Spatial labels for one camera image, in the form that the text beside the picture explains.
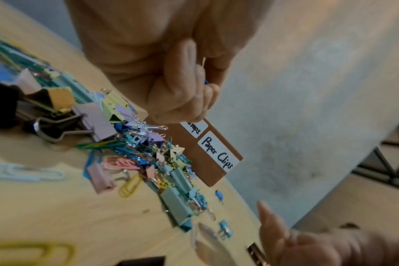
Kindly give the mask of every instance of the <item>black metal frame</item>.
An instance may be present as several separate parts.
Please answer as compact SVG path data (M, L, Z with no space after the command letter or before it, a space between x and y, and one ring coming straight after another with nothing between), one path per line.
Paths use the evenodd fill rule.
M383 145L389 145L394 147L399 147L398 142L384 141ZM385 159L379 148L375 148L373 153L384 166L385 170L381 170L372 166L364 165L360 163L353 171L353 174L359 175L361 177L369 178L371 180L381 182L383 184L388 184L390 186L399 188L399 168L395 171L390 163Z

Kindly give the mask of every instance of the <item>brown box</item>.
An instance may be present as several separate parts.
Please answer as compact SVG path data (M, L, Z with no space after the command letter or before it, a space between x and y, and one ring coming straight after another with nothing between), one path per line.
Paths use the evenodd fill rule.
M155 124L149 117L145 119L145 122L147 124ZM195 126L198 123L190 124L190 129L192 129L191 132L195 132L197 137L193 136L181 124L169 124L167 125L169 129L163 131L163 133L166 134L166 138L172 137L173 145L179 145L180 147L185 148L183 155L193 162L192 171L194 171L207 186L211 187L226 175L226 171L223 168L231 170L231 168L235 166L234 161L237 159L240 162L243 160L243 157L217 131L217 129L208 122L207 119L204 119L203 122L201 122L202 125L205 125L204 122L208 125L204 130ZM207 134L207 136L212 136L214 138L214 136L209 132L212 132L218 140L210 139L209 137L203 139ZM198 144L201 139L203 139L201 142L203 147L206 148L208 152ZM228 152L224 148L218 150L216 146L212 146L217 145L221 147L221 145L218 145L218 141L220 141L232 154L227 155L226 153ZM219 163L217 163L211 156L218 158L217 160Z

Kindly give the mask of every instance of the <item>table surface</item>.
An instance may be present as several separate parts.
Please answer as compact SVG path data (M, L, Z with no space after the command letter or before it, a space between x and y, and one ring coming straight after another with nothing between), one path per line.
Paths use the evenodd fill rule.
M114 89L103 74L75 49L24 14L0 2L0 34L93 91ZM115 265L121 260L165 255L166 265L254 265L246 246L259 242L259 221L226 179L208 188L196 179L215 213L194 217L216 231L225 219L234 236L222 245L203 241L197 252L191 234L174 227L156 193L142 183L130 198L117 189L97 195L82 176L87 152L46 143L17 130L0 130L0 163L49 167L66 173L63 182L0 181L0 241L61 241L77 249L74 265ZM214 191L224 194L220 205Z

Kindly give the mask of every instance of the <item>hand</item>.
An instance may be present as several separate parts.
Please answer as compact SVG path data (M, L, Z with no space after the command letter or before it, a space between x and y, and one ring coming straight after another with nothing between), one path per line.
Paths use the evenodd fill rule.
M206 116L271 2L66 1L87 58L160 124Z
M345 229L289 231L264 202L257 207L261 243L271 266L399 266L399 237Z

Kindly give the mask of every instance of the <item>gray floor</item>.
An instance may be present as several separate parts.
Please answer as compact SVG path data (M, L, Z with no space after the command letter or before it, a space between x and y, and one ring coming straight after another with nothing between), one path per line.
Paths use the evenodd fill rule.
M79 45L61 1L6 2ZM240 195L293 225L399 124L399 0L276 1L209 120Z

